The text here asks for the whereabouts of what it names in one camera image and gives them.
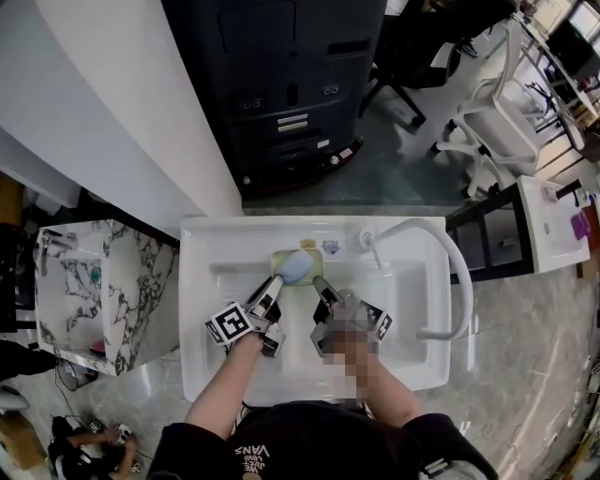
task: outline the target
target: desk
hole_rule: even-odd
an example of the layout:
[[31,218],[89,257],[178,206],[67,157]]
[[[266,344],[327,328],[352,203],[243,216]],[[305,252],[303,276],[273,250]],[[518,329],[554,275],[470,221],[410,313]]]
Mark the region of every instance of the desk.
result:
[[[556,91],[554,90],[553,84],[548,80],[545,73],[540,68],[540,62],[542,61],[542,57],[546,57],[546,59],[549,61],[549,63],[552,64],[555,68],[557,68],[561,72],[561,74],[565,78],[565,82],[569,85],[569,87],[571,87],[573,92],[575,92],[575,94],[577,95],[577,100],[579,100],[585,106],[585,108],[589,112],[592,113],[592,115],[595,118],[598,118],[598,113],[596,113],[596,110],[592,105],[592,101],[590,100],[590,97],[588,97],[588,94],[586,94],[585,92],[582,92],[579,90],[578,84],[567,73],[567,71],[565,70],[565,68],[563,66],[563,63],[550,51],[550,48],[546,44],[546,39],[544,38],[544,36],[540,32],[538,32],[535,28],[533,28],[533,26],[531,24],[525,23],[523,21],[523,19],[521,19],[520,16],[518,16],[517,14],[514,14],[512,18],[516,22],[518,22],[518,24],[521,26],[521,30],[523,30],[527,34],[527,36],[531,39],[531,42],[528,47],[521,46],[521,50],[523,51],[523,57],[527,58],[531,62],[531,64],[533,65],[533,67],[535,68],[537,73],[539,73],[540,77],[546,84],[547,89],[550,91],[550,94],[556,100],[556,103],[559,107],[560,112],[563,115],[565,115],[567,118],[572,118],[572,115],[568,109],[569,109],[569,107],[572,106],[573,102],[571,102],[567,105],[563,104],[562,99],[557,95]],[[501,41],[496,47],[494,47],[494,49],[486,56],[486,59],[488,59],[492,54],[494,54],[504,44],[505,41],[506,41],[506,38],[503,41]],[[537,56],[536,60],[533,60],[532,56],[530,55],[530,49],[533,45],[535,45],[535,47],[537,48],[537,51],[538,51],[538,56]]]

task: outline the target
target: sponge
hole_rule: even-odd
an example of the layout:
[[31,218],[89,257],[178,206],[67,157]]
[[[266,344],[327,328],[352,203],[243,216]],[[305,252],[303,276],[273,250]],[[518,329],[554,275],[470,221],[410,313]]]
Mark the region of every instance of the sponge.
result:
[[272,275],[281,275],[286,285],[310,285],[323,274],[323,256],[317,249],[280,250],[271,256]]

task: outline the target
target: chair leg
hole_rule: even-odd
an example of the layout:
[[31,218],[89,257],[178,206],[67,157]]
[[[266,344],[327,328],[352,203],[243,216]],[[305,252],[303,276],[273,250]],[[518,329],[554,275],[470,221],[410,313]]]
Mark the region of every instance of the chair leg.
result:
[[385,87],[385,83],[382,82],[381,80],[378,80],[377,83],[375,83],[375,86],[373,88],[371,88],[371,91],[368,92],[367,96],[363,98],[363,101],[360,104],[360,110],[358,111],[358,118],[363,117],[363,113],[367,109],[368,104],[371,102],[372,99],[375,98],[375,96],[378,93],[380,93],[382,91],[382,89],[384,87]]
[[416,119],[419,120],[419,122],[416,121],[416,119],[414,119],[412,122],[415,123],[419,123],[419,124],[423,124],[425,123],[425,121],[427,120],[427,118],[423,115],[423,113],[419,110],[419,107],[416,106],[416,103],[413,102],[413,99],[409,97],[409,94],[406,93],[406,91],[404,90],[404,88],[402,88],[400,85],[397,84],[390,84],[390,86],[394,89],[394,91],[400,96],[400,98],[402,98],[406,104],[412,108],[412,111],[416,113]]

